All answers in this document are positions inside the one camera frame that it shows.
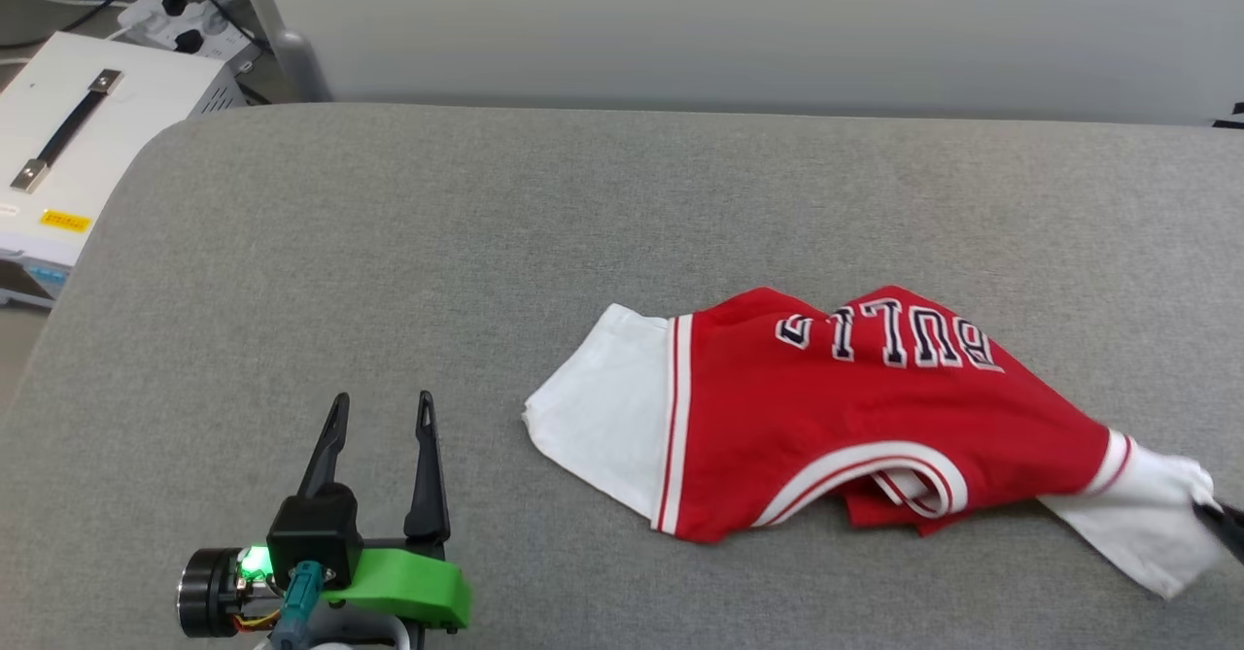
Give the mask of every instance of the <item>gray wall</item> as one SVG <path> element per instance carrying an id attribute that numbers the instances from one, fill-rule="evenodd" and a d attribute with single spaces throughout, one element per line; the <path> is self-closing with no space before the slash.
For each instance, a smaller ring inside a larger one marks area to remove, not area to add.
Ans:
<path id="1" fill-rule="evenodd" d="M 1244 101 L 1244 0 L 274 1 L 338 101 L 1143 123 Z"/>

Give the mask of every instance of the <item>green light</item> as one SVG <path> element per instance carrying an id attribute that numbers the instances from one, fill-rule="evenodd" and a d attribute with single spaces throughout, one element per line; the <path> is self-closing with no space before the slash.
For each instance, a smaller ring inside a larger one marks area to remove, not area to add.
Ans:
<path id="1" fill-rule="evenodd" d="M 251 546 L 243 551 L 241 562 L 238 563 L 238 577 L 246 582 L 266 579 L 272 574 L 272 558 L 267 554 L 267 546 Z"/>

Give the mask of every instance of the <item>gray tablecloth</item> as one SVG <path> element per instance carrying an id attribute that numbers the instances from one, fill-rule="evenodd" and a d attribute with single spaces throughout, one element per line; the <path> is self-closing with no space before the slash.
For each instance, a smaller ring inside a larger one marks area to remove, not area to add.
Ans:
<path id="1" fill-rule="evenodd" d="M 1244 568 L 1163 603 L 1036 506 L 921 539 L 836 502 L 683 543 L 545 460 L 525 396 L 606 306 L 883 283 L 1244 502 L 1244 137 L 1060 123 L 302 104 L 137 158 L 0 419 L 0 646 L 192 648 L 189 554 L 262 538 L 333 393 L 364 536 L 440 416 L 475 648 L 1227 648 Z M 250 648 L 221 641 L 224 646 Z"/>

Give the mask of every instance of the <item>red and white shirt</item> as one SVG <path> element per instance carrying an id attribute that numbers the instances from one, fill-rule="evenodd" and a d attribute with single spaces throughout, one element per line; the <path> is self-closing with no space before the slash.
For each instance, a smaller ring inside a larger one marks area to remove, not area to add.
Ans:
<path id="1" fill-rule="evenodd" d="M 524 420 L 550 459 L 688 541 L 780 524 L 826 493 L 855 526 L 922 533 L 1039 496 L 1167 597 L 1219 552 L 1191 511 L 1212 501 L 1199 465 L 1088 419 L 902 287 L 832 313 L 769 287 L 671 321 L 613 304 Z"/>

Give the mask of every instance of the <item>floor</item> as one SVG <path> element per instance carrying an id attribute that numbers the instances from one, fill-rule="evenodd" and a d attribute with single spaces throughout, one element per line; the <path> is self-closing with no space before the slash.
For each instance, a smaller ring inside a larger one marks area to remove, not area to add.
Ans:
<path id="1" fill-rule="evenodd" d="M 229 5 L 248 27 L 259 27 L 254 12 L 245 2 Z M 26 42 L 26 40 L 52 34 L 61 26 L 81 16 L 88 9 L 40 2 L 40 0 L 0 0 L 0 43 Z M 76 30 L 76 34 L 104 36 L 117 30 L 114 10 L 106 10 Z M 0 60 L 34 56 L 36 47 L 26 50 L 0 50 Z M 4 88 L 20 66 L 0 66 L 0 88 Z M 281 76 L 280 66 L 271 56 L 260 57 L 251 73 L 240 75 L 239 82 L 251 87 L 269 101 L 294 101 L 292 91 Z M 30 357 L 47 313 L 26 306 L 0 306 L 0 411 L 9 404 L 26 358 Z"/>

